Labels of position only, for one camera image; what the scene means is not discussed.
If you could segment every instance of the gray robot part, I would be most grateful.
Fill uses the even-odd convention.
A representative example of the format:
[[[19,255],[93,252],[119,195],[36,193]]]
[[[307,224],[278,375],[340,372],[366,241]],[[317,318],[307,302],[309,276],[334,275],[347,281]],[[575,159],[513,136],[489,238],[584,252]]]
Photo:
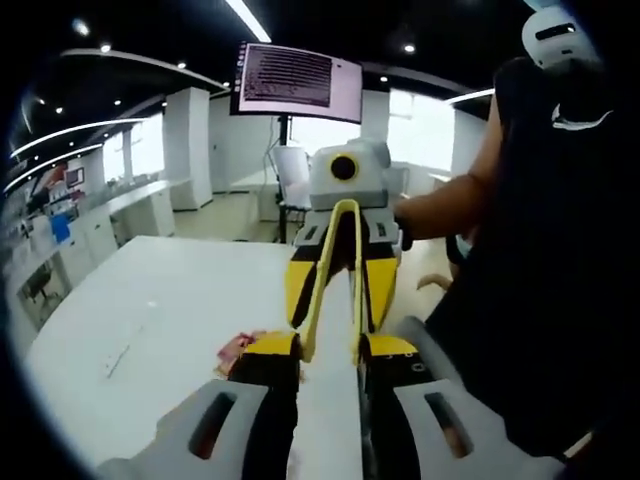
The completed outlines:
[[[352,169],[351,178],[339,180],[334,176],[332,164],[342,157],[351,159],[356,166]],[[387,207],[389,193],[383,172],[390,165],[389,158],[384,142],[363,139],[318,150],[310,173],[312,210],[333,210],[336,203],[344,199],[357,201],[361,208]]]
[[[393,218],[393,212],[388,208],[367,208],[361,210],[369,228],[369,243],[399,242],[400,231]],[[331,212],[307,212],[304,226],[300,229],[293,244],[296,247],[319,246],[322,236],[329,228]]]
[[[249,435],[269,389],[258,385],[213,380],[158,422],[155,440],[131,459],[111,459],[98,467],[109,480],[240,480]],[[222,428],[212,454],[192,453],[203,422],[221,417]]]
[[[394,392],[409,422],[421,478],[443,480],[551,480],[563,464],[531,457],[509,442],[504,421],[450,380],[398,387]],[[432,405],[447,413],[468,454],[456,458]]]

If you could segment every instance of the black shirt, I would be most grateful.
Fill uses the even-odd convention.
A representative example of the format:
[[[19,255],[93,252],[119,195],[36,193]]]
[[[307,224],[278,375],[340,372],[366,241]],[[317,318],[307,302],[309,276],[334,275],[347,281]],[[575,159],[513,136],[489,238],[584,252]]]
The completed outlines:
[[[576,119],[602,119],[592,128],[554,126],[575,92],[528,59],[505,65],[495,89],[504,133],[495,198],[427,330],[514,443],[560,455],[635,376],[634,272],[616,256],[634,199],[615,110]]]

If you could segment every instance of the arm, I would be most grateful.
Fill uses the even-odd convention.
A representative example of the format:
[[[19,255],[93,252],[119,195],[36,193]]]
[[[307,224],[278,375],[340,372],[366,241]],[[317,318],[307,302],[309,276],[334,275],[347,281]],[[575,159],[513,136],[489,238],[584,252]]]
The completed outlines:
[[[415,240],[453,235],[476,225],[493,189],[502,146],[502,126],[495,96],[487,131],[469,173],[437,191],[396,205],[396,217]]]
[[[460,273],[460,267],[455,263],[449,262],[449,270],[451,270],[451,278],[455,280],[458,276],[458,273]]]

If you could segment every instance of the white pillar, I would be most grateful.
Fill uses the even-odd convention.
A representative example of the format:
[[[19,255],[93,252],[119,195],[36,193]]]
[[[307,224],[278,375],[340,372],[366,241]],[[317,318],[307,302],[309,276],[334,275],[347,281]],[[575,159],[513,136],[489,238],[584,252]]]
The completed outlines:
[[[174,188],[174,210],[195,210],[212,199],[209,173],[209,92],[188,88],[167,97],[164,116],[167,180],[190,180]]]
[[[133,179],[133,163],[131,160],[131,129],[122,132],[122,156],[124,158],[124,179]]]
[[[98,148],[84,157],[85,192],[95,193],[104,188],[104,147]]]

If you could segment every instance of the small object on table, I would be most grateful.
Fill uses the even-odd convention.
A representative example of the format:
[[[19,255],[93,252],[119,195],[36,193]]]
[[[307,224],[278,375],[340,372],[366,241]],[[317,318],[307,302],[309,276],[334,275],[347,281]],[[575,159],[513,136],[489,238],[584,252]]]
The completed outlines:
[[[231,341],[218,352],[220,364],[216,367],[215,372],[224,379],[228,378],[231,367],[233,367],[233,364],[240,355],[242,355],[245,348],[255,343],[265,333],[267,332],[264,330],[256,330],[250,335],[247,333],[239,333],[232,338]]]

